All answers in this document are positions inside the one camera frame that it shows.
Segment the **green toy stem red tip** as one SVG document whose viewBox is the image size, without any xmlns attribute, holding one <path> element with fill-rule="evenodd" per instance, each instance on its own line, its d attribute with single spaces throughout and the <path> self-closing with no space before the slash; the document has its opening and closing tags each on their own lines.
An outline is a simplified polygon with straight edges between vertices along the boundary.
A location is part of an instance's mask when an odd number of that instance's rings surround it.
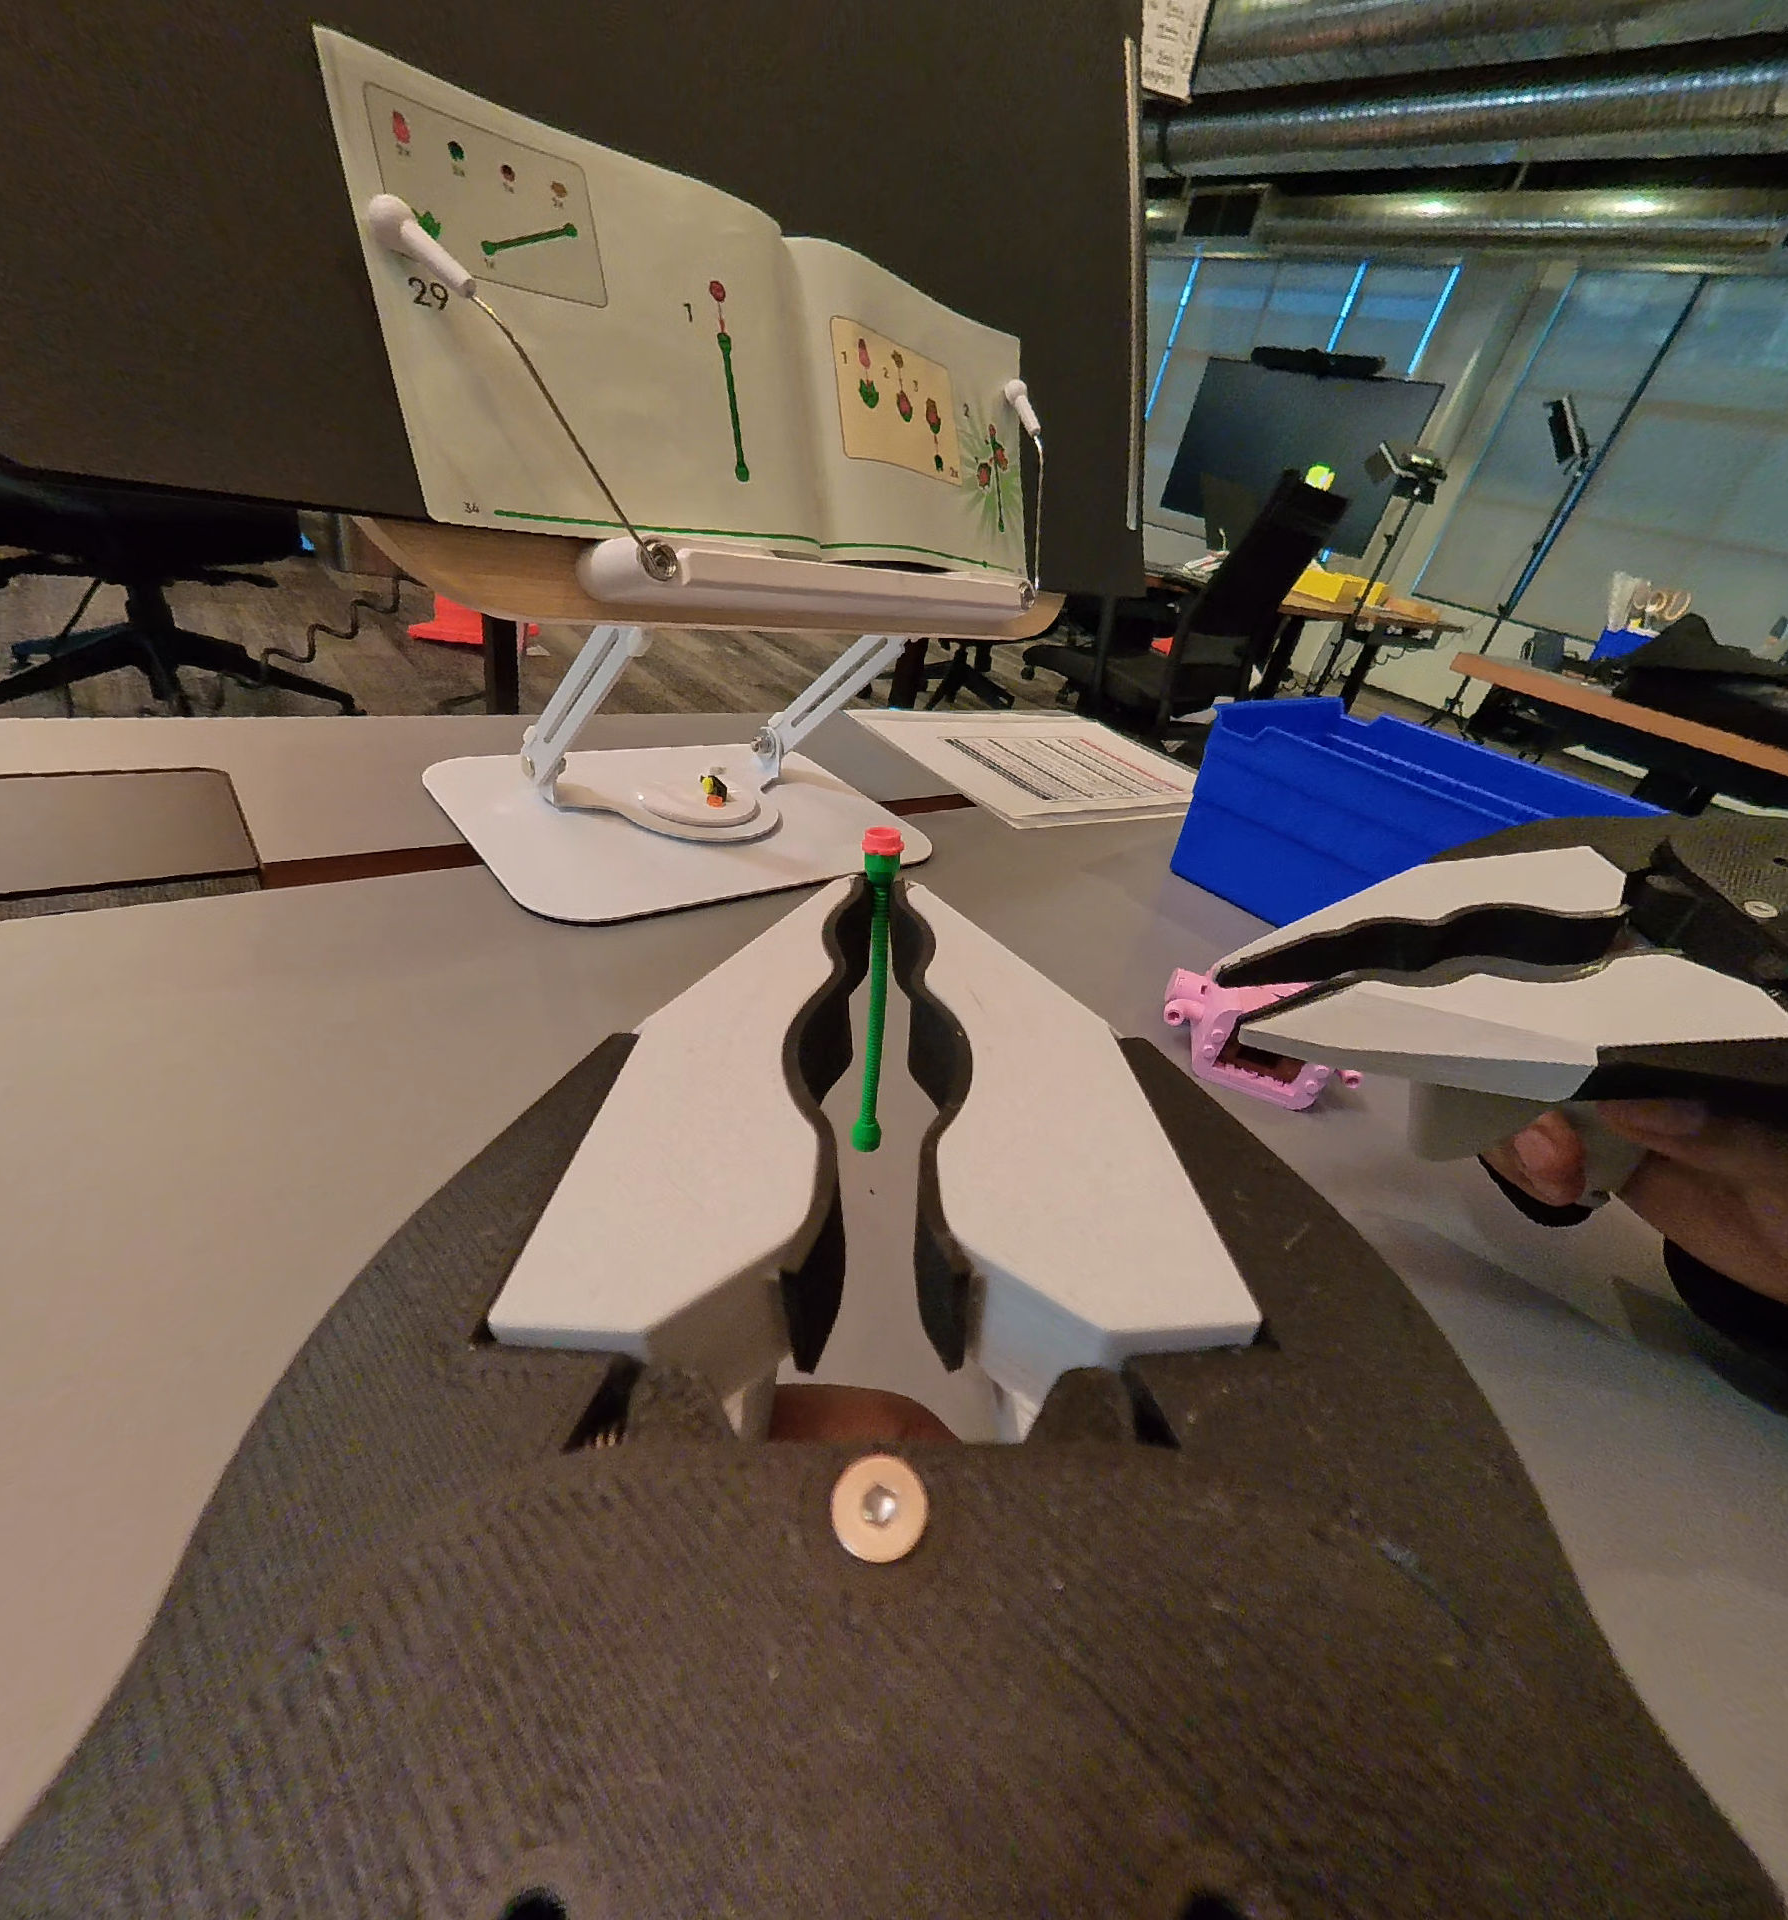
<svg viewBox="0 0 1788 1920">
<path fill-rule="evenodd" d="M 871 1153 L 882 1146 L 882 1057 L 888 1002 L 891 918 L 896 877 L 902 867 L 904 834 L 899 828 L 868 828 L 860 840 L 864 877 L 871 894 L 868 1006 L 858 1089 L 858 1116 L 852 1123 L 853 1149 Z"/>
</svg>

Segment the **white book stand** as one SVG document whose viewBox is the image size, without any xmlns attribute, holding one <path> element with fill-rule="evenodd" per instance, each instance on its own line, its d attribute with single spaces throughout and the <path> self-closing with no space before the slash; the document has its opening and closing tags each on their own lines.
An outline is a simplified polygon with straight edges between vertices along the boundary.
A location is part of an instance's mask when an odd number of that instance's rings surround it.
<svg viewBox="0 0 1788 1920">
<path fill-rule="evenodd" d="M 896 660 L 907 638 L 1027 637 L 1052 613 L 1031 569 L 1019 612 L 1007 612 L 974 603 L 974 588 L 1000 585 L 993 576 L 883 563 L 783 566 L 717 547 L 681 588 L 631 593 L 611 563 L 598 563 L 598 540 L 519 534 L 531 561 L 560 561 L 549 584 L 580 607 L 519 607 L 515 619 L 588 621 L 594 637 L 515 757 L 444 758 L 425 783 L 504 889 L 559 922 L 617 922 L 847 875 L 858 831 L 880 816 L 842 787 L 805 784 L 798 740 Z M 574 739 L 624 667 L 655 630 L 676 626 L 807 626 L 852 643 L 729 761 L 685 758 L 678 749 L 578 749 Z M 722 770 L 732 789 L 733 802 L 722 813 L 699 801 L 708 768 Z"/>
</svg>

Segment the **paper sheet in clear sleeve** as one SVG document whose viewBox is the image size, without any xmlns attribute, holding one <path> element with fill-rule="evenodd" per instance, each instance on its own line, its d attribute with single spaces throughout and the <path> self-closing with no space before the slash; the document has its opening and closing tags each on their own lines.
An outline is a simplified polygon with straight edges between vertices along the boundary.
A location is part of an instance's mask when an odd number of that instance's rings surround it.
<svg viewBox="0 0 1788 1920">
<path fill-rule="evenodd" d="M 1192 763 L 1078 712 L 849 718 L 1015 828 L 1181 816 L 1195 794 Z"/>
</svg>

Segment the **pink toy toaster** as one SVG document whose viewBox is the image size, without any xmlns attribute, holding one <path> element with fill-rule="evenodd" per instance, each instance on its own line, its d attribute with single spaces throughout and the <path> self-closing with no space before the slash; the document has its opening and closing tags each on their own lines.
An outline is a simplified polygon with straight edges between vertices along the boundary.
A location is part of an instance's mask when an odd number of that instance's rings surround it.
<svg viewBox="0 0 1788 1920">
<path fill-rule="evenodd" d="M 1169 1027 L 1188 1032 L 1188 1063 L 1197 1080 L 1303 1111 L 1332 1084 L 1345 1092 L 1362 1086 L 1362 1070 L 1329 1069 L 1272 1053 L 1243 1040 L 1240 1027 L 1245 1014 L 1305 988 L 1305 980 L 1292 980 L 1230 990 L 1215 983 L 1214 972 L 1176 967 L 1169 976 L 1164 1017 Z"/>
</svg>

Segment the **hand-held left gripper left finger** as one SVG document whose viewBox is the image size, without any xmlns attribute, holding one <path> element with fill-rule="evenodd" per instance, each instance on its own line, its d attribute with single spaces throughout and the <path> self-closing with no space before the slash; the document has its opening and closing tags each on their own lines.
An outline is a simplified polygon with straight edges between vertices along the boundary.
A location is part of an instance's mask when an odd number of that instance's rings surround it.
<svg viewBox="0 0 1788 1920">
<path fill-rule="evenodd" d="M 636 1027 L 489 1308 L 499 1342 L 816 1366 L 845 1274 L 819 1101 L 852 1057 L 864 915 L 835 879 Z"/>
</svg>

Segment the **metal ceiling duct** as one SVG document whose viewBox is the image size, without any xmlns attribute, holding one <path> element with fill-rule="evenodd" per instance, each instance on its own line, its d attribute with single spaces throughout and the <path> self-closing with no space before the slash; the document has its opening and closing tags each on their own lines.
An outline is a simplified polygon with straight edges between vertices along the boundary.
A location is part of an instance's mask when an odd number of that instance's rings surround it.
<svg viewBox="0 0 1788 1920">
<path fill-rule="evenodd" d="M 1207 174 L 1243 156 L 1528 142 L 1660 131 L 1766 131 L 1788 124 L 1788 60 L 1582 79 L 1497 83 L 1440 94 L 1371 97 L 1300 109 L 1184 111 L 1147 121 L 1142 164 Z"/>
</svg>

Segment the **black office chair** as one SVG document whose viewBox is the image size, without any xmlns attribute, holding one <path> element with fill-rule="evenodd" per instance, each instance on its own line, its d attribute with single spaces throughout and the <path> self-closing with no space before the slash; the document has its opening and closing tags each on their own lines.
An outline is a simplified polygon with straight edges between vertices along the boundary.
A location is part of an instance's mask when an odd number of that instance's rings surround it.
<svg viewBox="0 0 1788 1920">
<path fill-rule="evenodd" d="M 1060 674 L 1084 712 L 1155 748 L 1195 735 L 1192 712 L 1248 689 L 1294 581 L 1332 544 L 1348 508 L 1345 494 L 1286 471 L 1225 561 L 1180 607 L 1166 653 L 1147 631 L 1116 637 L 1116 613 L 1105 607 L 1094 643 L 1030 643 L 1022 664 Z"/>
<path fill-rule="evenodd" d="M 301 516 L 288 508 L 0 471 L 0 547 L 18 549 L 0 558 L 0 588 L 23 574 L 68 574 L 128 596 L 120 622 L 91 630 L 78 643 L 58 637 L 49 660 L 0 680 L 0 705 L 136 667 L 154 699 L 190 712 L 177 668 L 204 667 L 357 712 L 347 689 L 263 667 L 233 643 L 187 631 L 167 603 L 163 588 L 174 581 L 270 585 L 252 568 L 301 553 Z"/>
</svg>

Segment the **blue plastic bin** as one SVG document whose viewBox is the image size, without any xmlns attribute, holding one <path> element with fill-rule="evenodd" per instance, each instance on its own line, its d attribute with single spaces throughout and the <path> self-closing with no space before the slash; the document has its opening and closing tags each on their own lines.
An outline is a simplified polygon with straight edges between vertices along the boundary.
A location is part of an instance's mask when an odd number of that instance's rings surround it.
<svg viewBox="0 0 1788 1920">
<path fill-rule="evenodd" d="M 1660 814 L 1416 723 L 1362 723 L 1338 699 L 1225 704 L 1169 870 L 1282 924 L 1504 828 Z"/>
</svg>

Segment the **black bag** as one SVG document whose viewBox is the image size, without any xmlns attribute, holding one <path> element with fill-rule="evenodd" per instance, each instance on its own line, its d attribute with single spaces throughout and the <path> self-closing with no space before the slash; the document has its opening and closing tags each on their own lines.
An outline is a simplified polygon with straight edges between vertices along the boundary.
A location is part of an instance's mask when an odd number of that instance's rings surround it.
<svg viewBox="0 0 1788 1920">
<path fill-rule="evenodd" d="M 1612 687 L 1628 704 L 1788 749 L 1788 660 L 1718 642 L 1695 612 L 1628 653 Z"/>
</svg>

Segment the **person's right hand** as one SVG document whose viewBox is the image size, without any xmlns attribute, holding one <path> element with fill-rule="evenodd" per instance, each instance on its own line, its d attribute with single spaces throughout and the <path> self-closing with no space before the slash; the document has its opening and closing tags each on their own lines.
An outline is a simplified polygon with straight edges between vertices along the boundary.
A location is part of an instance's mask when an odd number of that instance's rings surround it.
<svg viewBox="0 0 1788 1920">
<path fill-rule="evenodd" d="M 1788 1305 L 1788 1131 L 1691 1101 L 1598 1103 L 1641 1146 L 1620 1200 L 1723 1278 Z"/>
</svg>

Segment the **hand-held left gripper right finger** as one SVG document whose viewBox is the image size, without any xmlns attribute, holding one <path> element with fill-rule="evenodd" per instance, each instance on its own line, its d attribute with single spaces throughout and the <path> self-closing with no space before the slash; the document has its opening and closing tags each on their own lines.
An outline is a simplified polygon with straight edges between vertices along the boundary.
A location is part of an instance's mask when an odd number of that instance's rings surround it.
<svg viewBox="0 0 1788 1920">
<path fill-rule="evenodd" d="M 1250 1342 L 1263 1310 L 1114 1028 L 928 885 L 898 889 L 892 969 L 937 1104 L 917 1302 L 939 1359 L 1068 1372 Z"/>
</svg>

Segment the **instruction booklet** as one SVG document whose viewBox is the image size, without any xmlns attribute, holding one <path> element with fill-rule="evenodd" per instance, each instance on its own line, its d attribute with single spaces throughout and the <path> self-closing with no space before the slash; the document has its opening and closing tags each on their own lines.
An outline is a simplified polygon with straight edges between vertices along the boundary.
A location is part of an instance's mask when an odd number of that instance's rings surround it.
<svg viewBox="0 0 1788 1920">
<path fill-rule="evenodd" d="M 315 29 L 426 516 L 993 576 L 1019 612 L 1019 342 L 764 209 Z"/>
</svg>

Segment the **black light stand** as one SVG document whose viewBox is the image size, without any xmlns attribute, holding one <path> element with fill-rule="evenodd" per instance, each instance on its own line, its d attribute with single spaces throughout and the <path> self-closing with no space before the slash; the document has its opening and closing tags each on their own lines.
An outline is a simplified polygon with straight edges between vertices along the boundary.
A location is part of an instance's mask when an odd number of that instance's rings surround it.
<svg viewBox="0 0 1788 1920">
<path fill-rule="evenodd" d="M 1503 596 L 1503 603 L 1497 605 L 1500 622 L 1518 612 L 1525 590 L 1533 585 L 1541 563 L 1545 563 L 1557 534 L 1567 525 L 1578 503 L 1578 495 L 1592 477 L 1594 469 L 1594 446 L 1578 417 L 1578 403 L 1574 394 L 1551 398 L 1545 403 L 1545 423 L 1555 455 L 1555 466 L 1562 474 L 1562 494 L 1555 501 L 1555 508 L 1544 530 L 1535 538 L 1528 561 L 1522 563 L 1520 573 Z"/>
</svg>

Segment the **black television screen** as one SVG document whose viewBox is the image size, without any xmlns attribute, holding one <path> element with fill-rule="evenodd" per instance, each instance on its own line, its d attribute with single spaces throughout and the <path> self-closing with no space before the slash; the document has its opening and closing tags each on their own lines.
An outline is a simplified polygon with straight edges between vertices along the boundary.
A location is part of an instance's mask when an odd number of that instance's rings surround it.
<svg viewBox="0 0 1788 1920">
<path fill-rule="evenodd" d="M 1317 378 L 1272 372 L 1252 360 L 1212 357 L 1169 461 L 1160 508 L 1203 516 L 1203 477 L 1245 494 L 1248 511 L 1265 504 L 1282 471 L 1334 471 L 1332 488 L 1350 508 L 1335 529 L 1335 552 L 1360 555 L 1391 495 L 1387 466 L 1368 474 L 1380 442 L 1427 440 L 1442 384 L 1405 378 Z"/>
</svg>

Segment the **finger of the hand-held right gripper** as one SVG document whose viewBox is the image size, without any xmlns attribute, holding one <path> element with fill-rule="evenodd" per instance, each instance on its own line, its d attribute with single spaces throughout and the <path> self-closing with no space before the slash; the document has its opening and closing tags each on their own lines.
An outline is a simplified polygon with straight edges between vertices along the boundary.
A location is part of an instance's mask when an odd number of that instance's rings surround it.
<svg viewBox="0 0 1788 1920">
<path fill-rule="evenodd" d="M 1625 889 L 1588 847 L 1424 862 L 1230 952 L 1219 983 L 1421 998 L 1469 976 L 1567 980 L 1641 952 Z"/>
<path fill-rule="evenodd" d="M 1552 1103 L 1617 1047 L 1788 1040 L 1788 1013 L 1733 974 L 1628 952 L 1557 980 L 1357 983 L 1305 1006 L 1286 998 L 1250 1028 L 1274 1053 L 1332 1069 Z"/>
</svg>

